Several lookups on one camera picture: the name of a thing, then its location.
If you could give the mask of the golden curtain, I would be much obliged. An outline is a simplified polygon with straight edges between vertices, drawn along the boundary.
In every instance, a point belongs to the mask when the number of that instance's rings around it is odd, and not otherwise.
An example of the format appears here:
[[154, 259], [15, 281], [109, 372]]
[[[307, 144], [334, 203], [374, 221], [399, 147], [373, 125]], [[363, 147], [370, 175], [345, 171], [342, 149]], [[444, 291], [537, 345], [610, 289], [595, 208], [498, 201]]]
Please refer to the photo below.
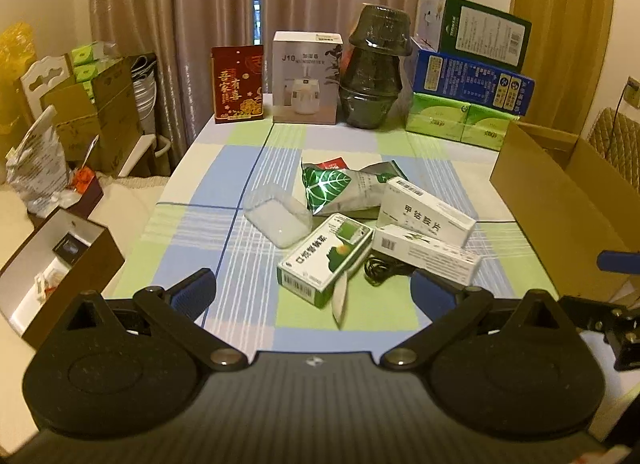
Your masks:
[[523, 73], [536, 82], [529, 123], [582, 132], [610, 37], [614, 0], [511, 0], [532, 23]]

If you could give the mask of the green tissue pack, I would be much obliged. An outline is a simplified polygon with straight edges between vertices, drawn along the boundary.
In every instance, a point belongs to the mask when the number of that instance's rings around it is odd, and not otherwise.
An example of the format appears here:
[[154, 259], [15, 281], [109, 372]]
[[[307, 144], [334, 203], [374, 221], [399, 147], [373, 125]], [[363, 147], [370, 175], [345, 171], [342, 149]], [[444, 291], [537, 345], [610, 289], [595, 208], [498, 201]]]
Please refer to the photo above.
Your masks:
[[406, 130], [499, 151], [511, 122], [518, 117], [459, 100], [414, 93]]

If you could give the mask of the large brown cardboard box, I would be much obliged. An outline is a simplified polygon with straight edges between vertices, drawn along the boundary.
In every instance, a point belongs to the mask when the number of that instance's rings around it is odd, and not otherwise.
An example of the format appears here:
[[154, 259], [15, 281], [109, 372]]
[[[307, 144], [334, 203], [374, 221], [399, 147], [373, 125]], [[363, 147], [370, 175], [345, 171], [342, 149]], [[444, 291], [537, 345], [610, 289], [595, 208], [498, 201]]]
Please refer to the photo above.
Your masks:
[[597, 266], [639, 252], [639, 192], [579, 136], [513, 122], [490, 177], [563, 295], [639, 306], [639, 278]]

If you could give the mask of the clear plastic container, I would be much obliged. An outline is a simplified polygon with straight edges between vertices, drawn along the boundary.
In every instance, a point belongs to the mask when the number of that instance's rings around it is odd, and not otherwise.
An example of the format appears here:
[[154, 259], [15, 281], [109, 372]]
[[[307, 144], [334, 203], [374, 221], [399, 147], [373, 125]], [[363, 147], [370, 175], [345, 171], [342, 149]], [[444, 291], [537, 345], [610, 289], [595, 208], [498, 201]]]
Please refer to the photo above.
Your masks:
[[312, 215], [306, 206], [276, 184], [250, 191], [243, 200], [243, 214], [281, 250], [306, 238], [312, 229]]

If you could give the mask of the green white product box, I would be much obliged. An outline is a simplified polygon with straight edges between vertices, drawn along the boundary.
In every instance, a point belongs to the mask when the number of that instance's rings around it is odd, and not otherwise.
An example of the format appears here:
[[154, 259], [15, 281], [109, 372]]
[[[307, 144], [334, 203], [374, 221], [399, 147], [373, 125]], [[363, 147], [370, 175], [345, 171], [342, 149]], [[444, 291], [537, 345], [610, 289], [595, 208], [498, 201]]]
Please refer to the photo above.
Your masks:
[[416, 36], [432, 50], [520, 73], [532, 24], [468, 0], [422, 0]]

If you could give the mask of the yellow plastic bag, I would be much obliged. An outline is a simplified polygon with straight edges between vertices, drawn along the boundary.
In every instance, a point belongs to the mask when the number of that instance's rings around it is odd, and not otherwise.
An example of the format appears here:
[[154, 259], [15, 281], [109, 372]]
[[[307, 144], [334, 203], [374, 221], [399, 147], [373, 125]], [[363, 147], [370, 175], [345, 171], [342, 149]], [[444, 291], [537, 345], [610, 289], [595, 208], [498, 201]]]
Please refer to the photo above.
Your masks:
[[0, 141], [1, 161], [4, 161], [28, 130], [29, 118], [17, 86], [20, 77], [37, 59], [32, 27], [26, 22], [17, 22], [2, 31], [0, 54]]

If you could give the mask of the red gift box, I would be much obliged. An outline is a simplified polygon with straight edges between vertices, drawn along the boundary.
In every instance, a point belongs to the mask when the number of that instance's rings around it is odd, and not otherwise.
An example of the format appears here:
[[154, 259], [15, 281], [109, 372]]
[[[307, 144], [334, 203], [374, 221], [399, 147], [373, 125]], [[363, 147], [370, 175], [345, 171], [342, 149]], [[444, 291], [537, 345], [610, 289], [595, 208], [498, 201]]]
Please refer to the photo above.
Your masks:
[[262, 45], [212, 48], [212, 84], [216, 123], [258, 120], [262, 102]]

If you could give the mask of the white humidifier box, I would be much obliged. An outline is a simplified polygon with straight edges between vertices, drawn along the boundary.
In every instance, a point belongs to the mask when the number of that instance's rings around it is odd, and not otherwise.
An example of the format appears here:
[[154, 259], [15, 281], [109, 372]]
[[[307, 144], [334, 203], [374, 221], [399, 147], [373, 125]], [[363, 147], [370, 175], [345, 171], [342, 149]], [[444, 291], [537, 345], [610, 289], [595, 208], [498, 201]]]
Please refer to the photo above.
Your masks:
[[339, 33], [277, 31], [273, 36], [273, 121], [334, 125], [343, 39]]

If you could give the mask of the green white medicine box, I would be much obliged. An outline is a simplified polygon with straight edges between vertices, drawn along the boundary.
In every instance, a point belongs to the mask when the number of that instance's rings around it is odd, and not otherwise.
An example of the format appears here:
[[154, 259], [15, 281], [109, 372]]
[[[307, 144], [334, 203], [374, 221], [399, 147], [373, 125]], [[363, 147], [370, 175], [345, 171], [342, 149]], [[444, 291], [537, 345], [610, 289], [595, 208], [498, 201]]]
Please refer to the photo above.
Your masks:
[[354, 265], [372, 238], [372, 227], [334, 213], [282, 259], [277, 267], [278, 283], [322, 309], [337, 279]]

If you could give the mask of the crumpled white plastic bag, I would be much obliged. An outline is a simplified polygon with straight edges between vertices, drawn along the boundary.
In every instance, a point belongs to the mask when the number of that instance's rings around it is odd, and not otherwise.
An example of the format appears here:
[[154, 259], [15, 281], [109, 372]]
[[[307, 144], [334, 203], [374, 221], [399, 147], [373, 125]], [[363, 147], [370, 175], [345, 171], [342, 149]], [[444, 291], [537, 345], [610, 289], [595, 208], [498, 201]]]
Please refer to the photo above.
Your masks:
[[64, 148], [50, 105], [29, 128], [21, 143], [6, 155], [6, 182], [21, 198], [29, 213], [47, 217], [70, 184]]

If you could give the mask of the wall power socket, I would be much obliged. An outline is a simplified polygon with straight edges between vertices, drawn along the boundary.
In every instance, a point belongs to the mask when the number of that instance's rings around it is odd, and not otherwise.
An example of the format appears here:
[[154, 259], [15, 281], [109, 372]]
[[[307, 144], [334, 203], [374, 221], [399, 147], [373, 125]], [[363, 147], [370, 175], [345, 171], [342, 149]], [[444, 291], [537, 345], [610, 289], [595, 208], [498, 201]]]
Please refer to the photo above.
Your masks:
[[623, 94], [623, 99], [634, 109], [640, 109], [640, 82], [629, 76]]

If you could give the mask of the woven chair back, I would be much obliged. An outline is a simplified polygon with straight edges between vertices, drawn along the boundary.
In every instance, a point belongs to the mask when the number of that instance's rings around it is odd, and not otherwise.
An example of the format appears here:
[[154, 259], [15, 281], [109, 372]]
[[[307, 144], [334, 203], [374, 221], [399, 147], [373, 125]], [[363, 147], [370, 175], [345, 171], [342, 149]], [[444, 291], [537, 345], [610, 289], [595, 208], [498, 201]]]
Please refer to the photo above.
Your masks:
[[640, 189], [640, 124], [612, 108], [604, 108], [587, 141], [634, 189]]

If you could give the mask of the stacked dark green pots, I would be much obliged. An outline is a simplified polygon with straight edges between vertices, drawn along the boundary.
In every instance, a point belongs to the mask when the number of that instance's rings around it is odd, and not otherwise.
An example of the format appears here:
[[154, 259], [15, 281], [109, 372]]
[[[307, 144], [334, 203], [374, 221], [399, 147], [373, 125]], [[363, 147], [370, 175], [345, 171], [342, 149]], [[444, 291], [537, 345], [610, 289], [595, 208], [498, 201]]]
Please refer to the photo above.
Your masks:
[[344, 120], [358, 128], [378, 128], [402, 90], [400, 59], [411, 53], [410, 17], [400, 9], [364, 4], [349, 44], [338, 87]]

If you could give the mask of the green leaf foil pouch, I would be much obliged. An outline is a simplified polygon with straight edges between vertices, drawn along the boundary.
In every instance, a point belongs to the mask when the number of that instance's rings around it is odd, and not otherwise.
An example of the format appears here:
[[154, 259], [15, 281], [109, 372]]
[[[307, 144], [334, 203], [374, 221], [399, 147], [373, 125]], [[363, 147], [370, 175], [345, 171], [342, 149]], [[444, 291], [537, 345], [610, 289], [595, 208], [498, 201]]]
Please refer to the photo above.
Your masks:
[[352, 218], [375, 219], [386, 181], [394, 177], [406, 177], [395, 161], [378, 162], [363, 169], [303, 163], [306, 208], [314, 216], [341, 213]]

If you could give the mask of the checkered tablecloth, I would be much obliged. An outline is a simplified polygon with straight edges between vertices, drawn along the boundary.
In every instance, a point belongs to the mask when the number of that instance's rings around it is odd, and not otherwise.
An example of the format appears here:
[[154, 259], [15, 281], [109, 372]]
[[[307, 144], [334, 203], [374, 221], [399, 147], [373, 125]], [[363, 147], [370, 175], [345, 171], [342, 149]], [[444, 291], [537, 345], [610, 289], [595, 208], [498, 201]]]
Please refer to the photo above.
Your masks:
[[491, 187], [496, 159], [494, 151], [411, 134], [393, 124], [365, 131], [268, 120], [208, 123], [168, 180], [106, 294], [129, 297], [147, 285], [170, 287], [208, 268], [215, 273], [217, 295], [200, 325], [245, 354], [382, 354], [427, 325], [406, 277], [375, 287], [352, 276], [341, 320], [278, 283], [286, 247], [317, 226], [303, 211], [300, 169], [330, 160], [351, 169], [393, 162], [408, 180], [475, 219], [469, 248], [480, 255], [476, 284], [502, 297], [550, 289], [547, 273]]

